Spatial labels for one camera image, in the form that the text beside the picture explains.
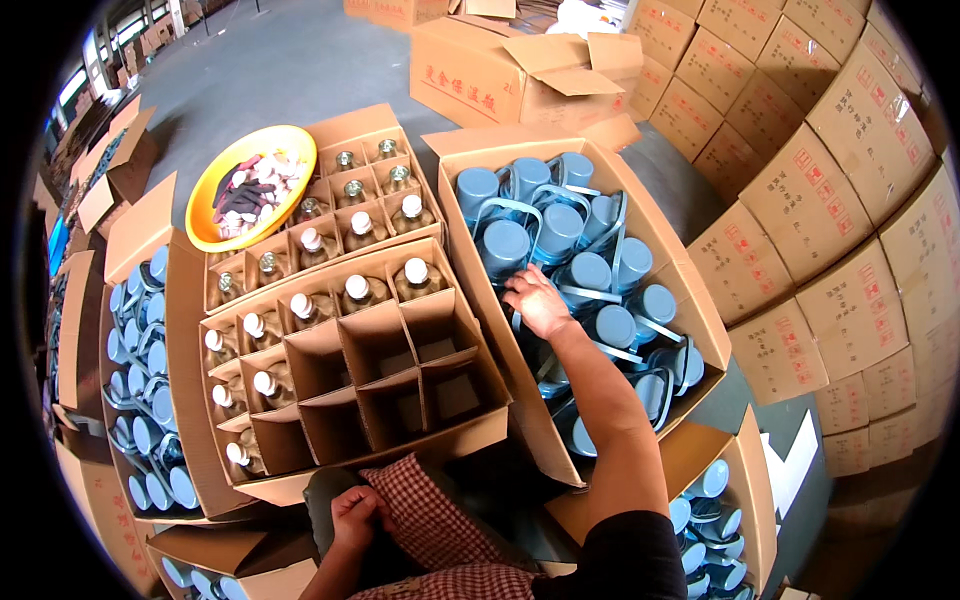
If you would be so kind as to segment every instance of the concrete floor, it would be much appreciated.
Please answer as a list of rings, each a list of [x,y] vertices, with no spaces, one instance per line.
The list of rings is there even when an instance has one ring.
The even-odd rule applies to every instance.
[[[409,37],[347,17],[340,2],[239,0],[197,24],[164,48],[142,74],[142,106],[157,106],[150,124],[161,154],[148,189],[178,171],[174,223],[183,227],[187,200],[206,164],[237,138],[270,125],[307,125],[344,112],[389,103],[420,164],[436,187],[437,158],[420,139],[457,126],[409,97]],[[709,184],[649,123],[643,139],[621,155],[647,186],[685,244],[712,223],[724,206]],[[754,403],[740,369],[690,417],[735,433]],[[756,407],[774,449],[786,455],[812,396]],[[818,451],[800,494],[782,524],[779,554],[764,598],[784,575],[795,577],[826,518],[831,481]],[[521,534],[535,558],[562,556],[540,531]]]

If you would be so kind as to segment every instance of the white bottle stopper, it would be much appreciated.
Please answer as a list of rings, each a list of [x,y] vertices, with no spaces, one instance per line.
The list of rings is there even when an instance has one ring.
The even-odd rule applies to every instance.
[[[314,228],[307,228],[300,235],[300,243],[303,244],[304,248],[311,252],[319,250],[322,242],[323,240],[321,239],[320,234],[317,233],[317,230]]]
[[[420,199],[420,196],[411,194],[403,199],[400,210],[403,211],[403,215],[407,219],[419,217],[420,213],[423,212],[423,200]]]
[[[363,235],[373,228],[373,221],[371,221],[370,215],[367,214],[366,211],[361,210],[353,213],[353,216],[350,217],[350,227],[353,228],[353,232],[357,235]]]
[[[370,292],[370,284],[362,275],[351,275],[347,278],[347,294],[354,300],[362,300]]]
[[[422,258],[411,258],[403,266],[403,274],[407,276],[407,281],[414,285],[420,285],[426,281],[428,275],[426,263]]]

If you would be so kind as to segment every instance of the gingham fabric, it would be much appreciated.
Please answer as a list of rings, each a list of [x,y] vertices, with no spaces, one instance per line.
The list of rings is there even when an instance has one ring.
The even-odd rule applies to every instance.
[[[396,545],[429,575],[351,596],[424,600],[533,600],[536,574],[516,568],[470,518],[423,472],[410,454],[360,476],[384,497],[393,513]]]

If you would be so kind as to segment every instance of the blue plastic lid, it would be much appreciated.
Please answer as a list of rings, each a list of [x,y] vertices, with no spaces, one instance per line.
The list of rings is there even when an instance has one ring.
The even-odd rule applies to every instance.
[[[247,593],[240,587],[240,582],[224,575],[220,578],[220,591],[228,600],[247,600]]]
[[[636,397],[640,398],[640,401],[643,402],[643,408],[647,411],[647,419],[657,420],[660,418],[663,388],[665,387],[666,382],[655,373],[642,375],[640,379],[636,381],[634,391],[636,392]]]
[[[597,337],[614,348],[627,348],[636,336],[634,316],[623,306],[608,304],[597,313]]]
[[[170,510],[174,505],[174,499],[163,488],[160,477],[156,473],[147,473],[147,493],[161,511]]]
[[[178,588],[189,588],[192,585],[190,582],[190,573],[187,571],[187,569],[190,569],[189,565],[176,564],[165,556],[160,558],[160,562],[163,564],[163,570],[167,572],[167,577],[174,582],[175,586]]]
[[[193,480],[186,467],[179,466],[170,469],[170,487],[174,491],[176,500],[183,508],[195,509],[200,506],[197,491],[193,487]]]
[[[132,498],[136,508],[141,511],[146,511],[154,505],[154,501],[150,499],[147,491],[144,490],[144,485],[141,478],[136,475],[131,475],[127,478],[127,489],[130,490],[130,498]]]
[[[167,315],[167,299],[163,292],[157,292],[150,297],[147,304],[147,323],[164,323]]]
[[[679,534],[690,520],[690,501],[679,496],[670,503],[670,522],[673,523],[673,533]]]
[[[677,301],[673,294],[659,283],[652,283],[640,294],[639,306],[651,321],[666,325],[677,316]]]
[[[154,252],[150,259],[150,276],[160,283],[167,282],[167,253],[170,249],[166,246],[160,246]]]
[[[584,425],[582,417],[577,417],[577,420],[573,422],[571,438],[573,443],[573,447],[570,448],[571,450],[577,454],[589,456],[590,458],[596,457],[597,448],[593,445],[593,440],[590,439],[590,435],[587,433],[587,426]]]
[[[487,253],[503,261],[517,262],[530,251],[530,236],[520,223],[500,219],[483,232],[483,245]]]
[[[570,279],[577,287],[604,291],[611,284],[610,265],[600,254],[580,252],[570,261]]]
[[[150,344],[147,353],[147,369],[150,375],[165,375],[167,373],[167,347],[157,340]]]
[[[543,211],[543,229],[537,246],[544,252],[563,254],[573,248],[583,232],[584,219],[577,209],[554,203]]]

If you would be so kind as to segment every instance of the cardboard box flap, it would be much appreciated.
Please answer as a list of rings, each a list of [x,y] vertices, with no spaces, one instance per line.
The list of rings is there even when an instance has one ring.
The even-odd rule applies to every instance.
[[[593,70],[612,80],[640,74],[643,45],[631,34],[587,34],[587,48]]]
[[[110,243],[107,244],[107,259],[104,264],[104,280],[119,283],[127,278],[137,249],[152,246],[152,240],[164,235],[170,228],[170,219],[174,205],[174,188],[177,185],[177,172],[143,195],[141,202],[131,206],[111,229]]]
[[[502,127],[429,133],[421,136],[426,145],[440,158],[475,150],[529,142],[546,142],[569,137],[570,132],[551,125],[505,125]]]
[[[117,146],[116,152],[113,153],[113,158],[110,160],[111,169],[130,160],[137,142],[140,141],[140,137],[144,131],[147,130],[147,123],[150,122],[155,112],[156,107],[147,108],[143,112],[138,113],[127,125],[127,133],[125,133],[123,139],[120,140],[120,145]]]
[[[611,152],[620,152],[643,137],[634,120],[626,112],[594,123],[577,133]]]

